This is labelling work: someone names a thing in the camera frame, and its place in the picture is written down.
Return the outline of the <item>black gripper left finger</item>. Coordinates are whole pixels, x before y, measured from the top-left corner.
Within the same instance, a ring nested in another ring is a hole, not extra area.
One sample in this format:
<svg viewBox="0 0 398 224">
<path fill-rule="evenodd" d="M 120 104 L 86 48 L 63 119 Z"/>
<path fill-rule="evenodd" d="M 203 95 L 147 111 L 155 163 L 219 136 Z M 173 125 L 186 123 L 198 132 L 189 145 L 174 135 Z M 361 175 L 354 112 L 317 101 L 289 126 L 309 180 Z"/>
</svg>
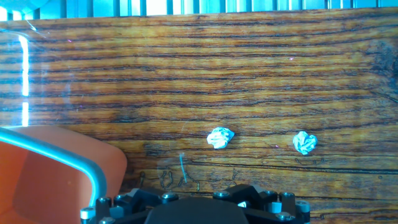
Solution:
<svg viewBox="0 0 398 224">
<path fill-rule="evenodd" d="M 179 199 L 175 192 L 148 188 L 135 188 L 129 193 L 100 197 L 94 204 L 80 210 L 81 224 L 144 223 L 150 212 L 160 205 Z"/>
</svg>

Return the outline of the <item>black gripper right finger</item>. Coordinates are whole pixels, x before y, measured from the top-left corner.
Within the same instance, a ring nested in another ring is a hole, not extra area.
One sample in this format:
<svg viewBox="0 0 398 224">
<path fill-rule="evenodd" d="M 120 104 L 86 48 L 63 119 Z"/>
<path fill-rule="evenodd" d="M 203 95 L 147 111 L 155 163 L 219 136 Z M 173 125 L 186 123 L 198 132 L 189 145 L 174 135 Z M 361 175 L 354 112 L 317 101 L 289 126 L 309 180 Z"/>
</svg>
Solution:
<svg viewBox="0 0 398 224">
<path fill-rule="evenodd" d="M 214 192 L 213 198 L 233 203 L 248 223 L 310 224 L 310 203 L 297 200 L 292 192 L 239 184 Z"/>
</svg>

